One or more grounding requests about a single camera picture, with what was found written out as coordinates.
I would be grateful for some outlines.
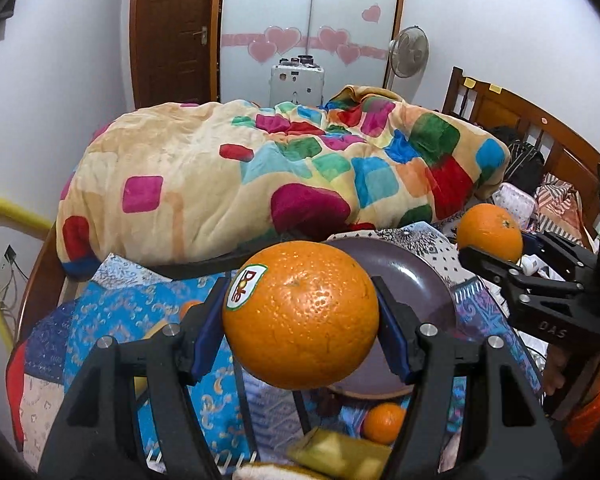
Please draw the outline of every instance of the fruit label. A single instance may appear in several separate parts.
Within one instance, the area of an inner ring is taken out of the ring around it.
[[[229,310],[237,310],[243,306],[267,269],[264,265],[249,265],[241,270],[229,289],[226,307]]]

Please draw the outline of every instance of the brown wooden door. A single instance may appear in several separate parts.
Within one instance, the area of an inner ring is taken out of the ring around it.
[[[210,14],[211,0],[131,0],[137,107],[210,100]]]

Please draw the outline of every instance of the wall socket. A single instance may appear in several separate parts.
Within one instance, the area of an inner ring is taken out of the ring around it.
[[[13,247],[8,246],[0,260],[0,291],[2,293],[5,292],[7,284],[11,281],[12,265],[15,259],[16,251],[13,250]]]

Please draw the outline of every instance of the wooden bed frame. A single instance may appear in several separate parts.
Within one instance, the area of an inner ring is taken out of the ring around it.
[[[471,101],[469,89],[475,92],[475,102],[471,109],[468,107]],[[465,77],[458,67],[453,68],[442,113],[483,128],[506,124],[519,131],[523,139],[528,137],[530,129],[535,126],[540,131],[537,146],[540,146],[546,136],[551,137],[554,143],[544,169],[547,173],[571,182],[580,192],[584,222],[587,229],[593,232],[593,224],[599,213],[597,166],[600,154],[577,133],[522,97],[492,84]],[[243,256],[232,255],[232,263],[237,267],[241,266],[249,254],[249,251],[245,251]],[[173,279],[194,278],[226,268],[225,257],[216,260],[217,269],[212,261],[206,262],[204,269],[200,264],[190,264],[157,267],[154,270]],[[72,282],[67,277],[58,259],[56,226],[53,225],[24,291],[16,341],[29,337],[34,325],[55,309],[61,300],[75,297],[76,285],[77,282]]]
[[[590,234],[594,233],[594,224],[600,214],[600,153],[570,127],[508,90],[465,76],[457,66],[451,73],[442,113],[485,130],[495,126],[511,126],[523,140],[529,140],[530,134],[536,136],[536,148],[552,140],[544,172],[570,182],[578,190],[582,199],[584,225]]]

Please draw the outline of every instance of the wooden headboard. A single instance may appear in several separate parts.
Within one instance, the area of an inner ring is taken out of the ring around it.
[[[546,162],[544,172],[571,182],[580,193],[584,225],[593,234],[600,213],[598,164],[600,154],[586,140],[551,114],[494,84],[467,77],[454,67],[442,113],[488,130],[511,126],[533,142]]]

